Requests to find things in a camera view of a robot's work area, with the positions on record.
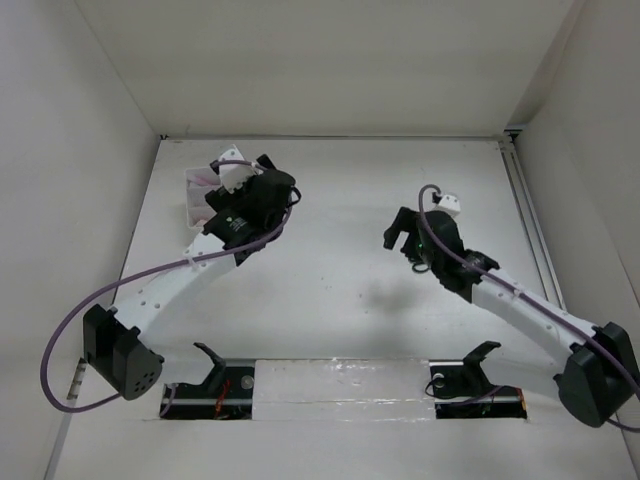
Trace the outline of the pink highlighter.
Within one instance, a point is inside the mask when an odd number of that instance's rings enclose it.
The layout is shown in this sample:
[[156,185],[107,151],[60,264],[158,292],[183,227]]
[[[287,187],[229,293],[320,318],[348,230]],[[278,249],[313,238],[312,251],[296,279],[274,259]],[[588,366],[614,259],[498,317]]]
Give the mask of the pink highlighter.
[[191,183],[199,185],[199,186],[213,186],[213,185],[217,184],[217,181],[215,179],[202,177],[200,175],[195,175],[195,174],[190,174],[188,176],[188,180]]

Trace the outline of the black handled scissors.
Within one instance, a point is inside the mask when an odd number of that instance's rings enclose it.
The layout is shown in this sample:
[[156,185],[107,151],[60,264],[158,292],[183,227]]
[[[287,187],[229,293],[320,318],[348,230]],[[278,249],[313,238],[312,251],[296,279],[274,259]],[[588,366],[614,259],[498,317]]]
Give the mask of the black handled scissors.
[[423,261],[416,261],[411,263],[411,270],[416,274],[425,274],[430,271],[430,266]]

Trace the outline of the pink stapler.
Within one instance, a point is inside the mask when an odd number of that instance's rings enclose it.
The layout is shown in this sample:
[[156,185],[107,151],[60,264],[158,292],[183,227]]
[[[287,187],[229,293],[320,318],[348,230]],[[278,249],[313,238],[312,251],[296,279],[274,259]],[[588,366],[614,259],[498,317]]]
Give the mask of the pink stapler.
[[192,220],[194,223],[207,222],[211,218],[212,218],[212,214],[210,212],[197,213],[192,216]]

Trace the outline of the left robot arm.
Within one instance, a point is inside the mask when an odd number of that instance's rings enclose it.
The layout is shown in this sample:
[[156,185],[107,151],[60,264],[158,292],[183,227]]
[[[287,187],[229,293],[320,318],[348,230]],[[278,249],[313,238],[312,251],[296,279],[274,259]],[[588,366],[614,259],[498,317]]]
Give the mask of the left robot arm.
[[296,181],[267,156],[255,162],[220,159],[205,199],[214,211],[181,260],[149,270],[151,280],[135,295],[83,316],[84,358],[127,401],[156,383],[186,383],[201,396],[222,387],[224,360],[203,342],[192,349],[164,346],[160,332],[179,327],[187,308],[214,281],[278,238],[301,199]]

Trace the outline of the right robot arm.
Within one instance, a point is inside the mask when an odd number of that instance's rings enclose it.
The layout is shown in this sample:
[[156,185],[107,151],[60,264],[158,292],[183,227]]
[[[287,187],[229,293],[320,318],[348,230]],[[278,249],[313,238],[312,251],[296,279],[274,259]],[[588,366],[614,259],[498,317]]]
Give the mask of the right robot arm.
[[467,303],[501,318],[548,356],[528,360],[486,340],[456,361],[436,367],[436,398],[476,403],[500,387],[520,388],[559,401],[579,422],[598,428],[639,394],[639,366],[630,337],[614,322],[577,318],[513,280],[489,256],[465,248],[453,217],[439,210],[402,207],[383,234],[383,246],[400,251],[413,269],[432,273]]

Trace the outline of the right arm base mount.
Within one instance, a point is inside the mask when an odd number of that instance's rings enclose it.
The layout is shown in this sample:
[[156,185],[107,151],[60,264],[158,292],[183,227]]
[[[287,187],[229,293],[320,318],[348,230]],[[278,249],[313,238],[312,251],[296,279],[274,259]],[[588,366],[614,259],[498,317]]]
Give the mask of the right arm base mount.
[[482,370],[482,362],[500,346],[485,341],[461,360],[429,362],[424,393],[434,400],[437,420],[528,419],[522,391],[492,384]]

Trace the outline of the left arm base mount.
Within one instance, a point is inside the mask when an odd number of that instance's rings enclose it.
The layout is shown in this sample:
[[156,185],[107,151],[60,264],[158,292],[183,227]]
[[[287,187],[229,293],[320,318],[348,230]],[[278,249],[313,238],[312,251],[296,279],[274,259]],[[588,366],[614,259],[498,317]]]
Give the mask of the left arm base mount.
[[202,342],[195,342],[194,347],[209,358],[211,368],[200,383],[167,384],[159,407],[159,418],[251,420],[256,361],[226,360]]

